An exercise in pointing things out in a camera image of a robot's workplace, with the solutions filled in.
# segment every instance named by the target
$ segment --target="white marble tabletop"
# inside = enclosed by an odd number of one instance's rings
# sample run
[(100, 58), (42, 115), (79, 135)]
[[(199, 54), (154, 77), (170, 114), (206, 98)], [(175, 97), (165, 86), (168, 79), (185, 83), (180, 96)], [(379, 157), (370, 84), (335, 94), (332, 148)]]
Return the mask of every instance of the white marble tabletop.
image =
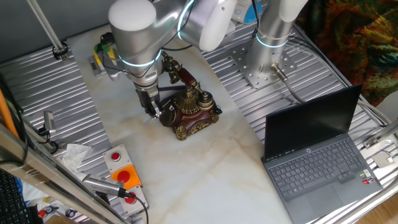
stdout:
[[(68, 40), (112, 146), (125, 145), (149, 201), (150, 223), (291, 223), (260, 158), (264, 146), (210, 66), (194, 47), (168, 52), (213, 94), (223, 114), (216, 124), (176, 139), (148, 118), (127, 77), (95, 77), (88, 63), (100, 27)], [(183, 47), (173, 41), (168, 47)], [(169, 76), (160, 86), (170, 85)]]

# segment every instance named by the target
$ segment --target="colorful fabric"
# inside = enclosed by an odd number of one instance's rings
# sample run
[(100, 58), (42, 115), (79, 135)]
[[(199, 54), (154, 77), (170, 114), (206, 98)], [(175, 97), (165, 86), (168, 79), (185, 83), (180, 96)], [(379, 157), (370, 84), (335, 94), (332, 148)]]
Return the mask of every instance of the colorful fabric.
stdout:
[(309, 0), (297, 22), (370, 104), (398, 90), (398, 0)]

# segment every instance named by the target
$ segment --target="red button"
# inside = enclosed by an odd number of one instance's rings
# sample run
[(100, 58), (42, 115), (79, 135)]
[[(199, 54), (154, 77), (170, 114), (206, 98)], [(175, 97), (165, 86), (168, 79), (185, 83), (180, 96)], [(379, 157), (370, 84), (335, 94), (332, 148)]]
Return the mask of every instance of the red button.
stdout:
[(127, 197), (124, 198), (124, 201), (125, 201), (126, 203), (135, 203), (136, 200), (137, 200), (137, 199), (135, 199), (135, 198), (127, 198)]
[(47, 212), (45, 212), (45, 210), (42, 209), (42, 210), (40, 210), (40, 211), (37, 213), (37, 215), (38, 215), (40, 218), (45, 218), (45, 217), (47, 216)]
[(118, 174), (118, 181), (126, 183), (130, 179), (130, 173), (127, 171), (122, 171)]
[(120, 160), (120, 154), (115, 152), (114, 154), (112, 154), (112, 159), (115, 162), (119, 161)]

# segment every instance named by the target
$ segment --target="blue led ring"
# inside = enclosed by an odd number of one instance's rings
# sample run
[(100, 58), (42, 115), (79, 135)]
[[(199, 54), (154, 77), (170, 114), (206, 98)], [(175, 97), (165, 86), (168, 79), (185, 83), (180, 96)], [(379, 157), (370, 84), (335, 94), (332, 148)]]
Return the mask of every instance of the blue led ring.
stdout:
[(155, 60), (151, 60), (150, 62), (143, 63), (143, 64), (133, 64), (133, 63), (127, 62), (127, 61), (123, 60), (123, 59), (120, 57), (120, 55), (119, 55), (119, 58), (122, 59), (122, 62), (125, 63), (126, 65), (129, 65), (129, 66), (132, 66), (132, 67), (146, 67), (146, 66), (149, 66), (149, 65), (152, 65), (153, 63), (155, 63), (155, 61), (156, 61), (157, 59), (159, 59), (161, 53), (162, 53), (162, 50), (159, 51), (159, 53), (157, 54)]
[(177, 35), (178, 35), (179, 39), (181, 39), (181, 40), (182, 40), (182, 38), (181, 38), (180, 31), (181, 31), (182, 19), (184, 18), (185, 13), (187, 13), (189, 7), (193, 4), (194, 1), (195, 0), (191, 0), (188, 2), (188, 4), (185, 6), (184, 10), (182, 11), (180, 18), (178, 19)]
[(261, 40), (259, 39), (259, 37), (257, 36), (257, 34), (256, 34), (256, 38), (257, 38), (257, 40), (260, 42), (260, 44), (262, 44), (262, 45), (264, 45), (264, 46), (266, 46), (266, 47), (272, 47), (272, 48), (281, 47), (281, 46), (283, 46), (283, 45), (285, 45), (285, 44), (287, 43), (287, 40), (286, 40), (286, 42), (284, 42), (284, 43), (281, 44), (281, 45), (268, 45), (268, 44), (265, 44), (265, 43), (261, 42)]

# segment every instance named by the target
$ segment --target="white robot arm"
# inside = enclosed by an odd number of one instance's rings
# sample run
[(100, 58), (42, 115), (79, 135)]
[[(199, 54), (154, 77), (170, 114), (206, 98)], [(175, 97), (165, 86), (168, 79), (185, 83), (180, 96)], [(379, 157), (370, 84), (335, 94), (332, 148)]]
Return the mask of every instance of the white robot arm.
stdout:
[[(284, 44), (308, 0), (270, 0), (257, 25), (246, 57), (253, 74), (272, 73), (282, 60)], [(109, 21), (119, 57), (137, 89), (142, 107), (159, 118), (157, 87), (163, 72), (161, 49), (178, 37), (201, 50), (212, 51), (223, 40), (237, 0), (117, 0)]]
[(236, 0), (117, 0), (111, 6), (109, 21), (119, 57), (151, 117), (162, 113), (157, 90), (161, 48), (178, 36), (201, 50), (216, 49), (235, 5)]

